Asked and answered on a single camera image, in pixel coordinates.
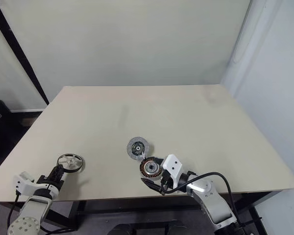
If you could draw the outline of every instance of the tabletop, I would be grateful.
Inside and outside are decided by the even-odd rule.
[[[149,156],[175,154],[186,171],[222,173],[233,192],[294,188],[290,169],[221,85],[64,87],[0,166],[0,202],[14,201],[14,175],[37,180],[66,153],[85,166],[64,176],[59,201],[158,196],[127,154],[136,136]]]

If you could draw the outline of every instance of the floor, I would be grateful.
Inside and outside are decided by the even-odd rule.
[[[51,209],[68,216],[72,202],[54,202]],[[6,235],[6,220],[9,209],[0,205],[0,235]],[[11,221],[17,217],[17,212],[13,212]],[[106,235],[114,226],[122,223],[141,223],[141,222],[161,222],[177,219],[190,229],[194,235],[213,235],[212,227],[209,224],[208,217],[200,210],[184,211],[160,211],[160,212],[122,212],[88,215],[82,218],[83,221],[76,232],[67,233],[68,235]],[[250,215],[244,213],[241,215],[242,221],[250,220]],[[42,226],[48,230],[55,230],[57,227],[42,223]],[[248,235],[258,235],[254,225],[246,227]],[[163,235],[164,230],[138,230],[137,235]]]

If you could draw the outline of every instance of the white wall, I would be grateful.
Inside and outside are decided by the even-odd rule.
[[[0,0],[51,101],[63,86],[219,83],[249,0]]]
[[[294,173],[294,0],[268,0],[259,19],[245,54],[232,59],[222,84]],[[294,235],[294,190],[256,208],[269,235]]]
[[[10,110],[44,109],[46,103],[31,83],[0,32],[0,99]]]

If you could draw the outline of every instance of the white table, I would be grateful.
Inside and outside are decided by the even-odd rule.
[[[233,192],[294,188],[290,169],[220,85],[64,87],[0,166],[0,202],[14,200],[14,175],[48,175],[65,153],[82,156],[85,168],[67,175],[57,200],[158,196],[127,155],[135,136],[155,157],[173,153],[186,170],[224,174]]]

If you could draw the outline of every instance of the gray disc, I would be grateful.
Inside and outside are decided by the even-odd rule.
[[[142,137],[134,137],[127,144],[126,150],[132,159],[141,161],[149,152],[149,144]]]

